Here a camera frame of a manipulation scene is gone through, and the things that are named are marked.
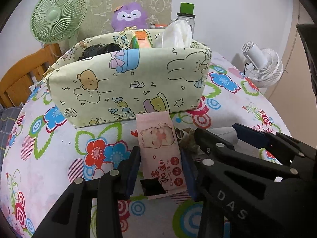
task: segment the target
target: red circle label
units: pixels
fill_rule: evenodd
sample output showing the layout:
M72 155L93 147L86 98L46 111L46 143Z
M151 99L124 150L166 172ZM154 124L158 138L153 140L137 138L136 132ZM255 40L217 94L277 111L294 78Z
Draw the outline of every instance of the red circle label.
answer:
M178 177L175 179L174 184L176 186L181 186L183 184L183 182L184 182L183 179Z
M178 165L179 162L180 162L180 160L178 159L178 157L174 156L174 157L171 158L171 164L172 165L174 165L174 166Z
M182 173L182 170L179 167L174 167L173 175L179 176Z

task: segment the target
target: grey plaid fabric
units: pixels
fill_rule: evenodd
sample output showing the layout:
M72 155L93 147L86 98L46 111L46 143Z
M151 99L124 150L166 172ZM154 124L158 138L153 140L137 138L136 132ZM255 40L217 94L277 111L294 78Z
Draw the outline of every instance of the grey plaid fabric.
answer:
M0 105L0 176L8 138L20 111L21 108L19 107L4 109L2 105Z

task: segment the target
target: pink bow illustration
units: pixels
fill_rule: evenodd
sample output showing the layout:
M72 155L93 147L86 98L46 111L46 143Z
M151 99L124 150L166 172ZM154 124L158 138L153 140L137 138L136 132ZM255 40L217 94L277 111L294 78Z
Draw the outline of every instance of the pink bow illustration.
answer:
M109 67L111 69L115 69L118 66L122 67L126 63L126 62L121 60L121 59L123 59L123 57L121 59L118 58L119 56L125 55L123 50L111 52L110 54L111 54L111 60L109 62Z

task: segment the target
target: star illustration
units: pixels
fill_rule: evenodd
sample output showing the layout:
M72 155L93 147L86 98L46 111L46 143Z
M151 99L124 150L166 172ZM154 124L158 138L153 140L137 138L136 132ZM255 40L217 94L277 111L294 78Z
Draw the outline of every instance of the star illustration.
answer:
M176 100L175 103L176 103L176 104L175 104L176 107L181 107L183 104L185 104L185 103L183 102L183 99Z

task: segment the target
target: green fan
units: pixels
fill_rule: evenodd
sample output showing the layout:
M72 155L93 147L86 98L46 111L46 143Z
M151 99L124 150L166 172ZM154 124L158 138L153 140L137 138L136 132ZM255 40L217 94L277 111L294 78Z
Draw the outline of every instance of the green fan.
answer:
M72 47L86 11L87 0L40 0L31 17L32 34L44 44L69 39Z

